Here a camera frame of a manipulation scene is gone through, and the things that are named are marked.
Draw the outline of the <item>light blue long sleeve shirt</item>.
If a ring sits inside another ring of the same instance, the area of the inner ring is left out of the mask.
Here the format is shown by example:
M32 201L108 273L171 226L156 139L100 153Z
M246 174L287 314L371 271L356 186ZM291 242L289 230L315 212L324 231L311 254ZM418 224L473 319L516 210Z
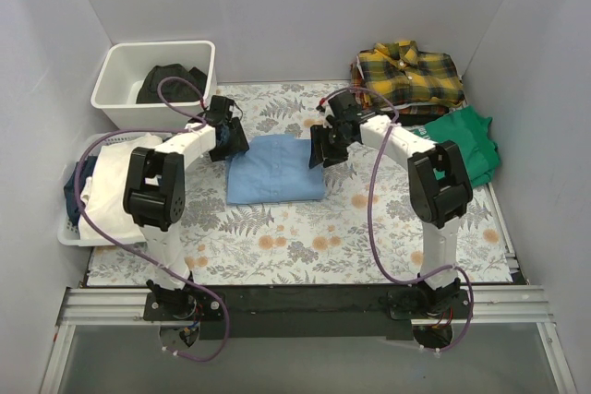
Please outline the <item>light blue long sleeve shirt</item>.
M322 200L323 169L308 166L310 141L292 135L254 137L226 163L226 203L251 205Z

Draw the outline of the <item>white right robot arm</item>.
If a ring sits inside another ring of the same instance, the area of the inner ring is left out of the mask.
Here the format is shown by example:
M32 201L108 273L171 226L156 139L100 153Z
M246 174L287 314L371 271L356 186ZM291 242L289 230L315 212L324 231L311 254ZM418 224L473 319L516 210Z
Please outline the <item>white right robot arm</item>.
M387 280L423 288L417 304L425 316L442 316L452 305L447 289L459 285L457 235L460 219L473 199L461 151L450 140L433 142L403 128L396 109L363 107L356 101L358 91L372 92L346 87L320 101L317 110L322 122L310 128L308 167L328 168L347 161L348 148L355 143L378 151L370 175L367 207L368 239L375 263ZM398 280L385 270L375 244L373 194L384 157L406 170L410 203L422 222L423 262L418 277L409 281Z

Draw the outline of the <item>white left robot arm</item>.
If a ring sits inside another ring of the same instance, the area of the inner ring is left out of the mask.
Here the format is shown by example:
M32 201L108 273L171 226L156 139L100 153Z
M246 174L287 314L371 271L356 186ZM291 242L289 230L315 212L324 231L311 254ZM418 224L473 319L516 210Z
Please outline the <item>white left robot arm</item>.
M178 320L190 318L195 295L183 289L191 271L184 259L179 222L186 205L186 169L202 156L226 161L248 151L241 125L242 110L233 99L214 95L203 122L154 148L132 150L123 195L123 208L138 225L149 258L156 261L151 287L169 290L164 308Z

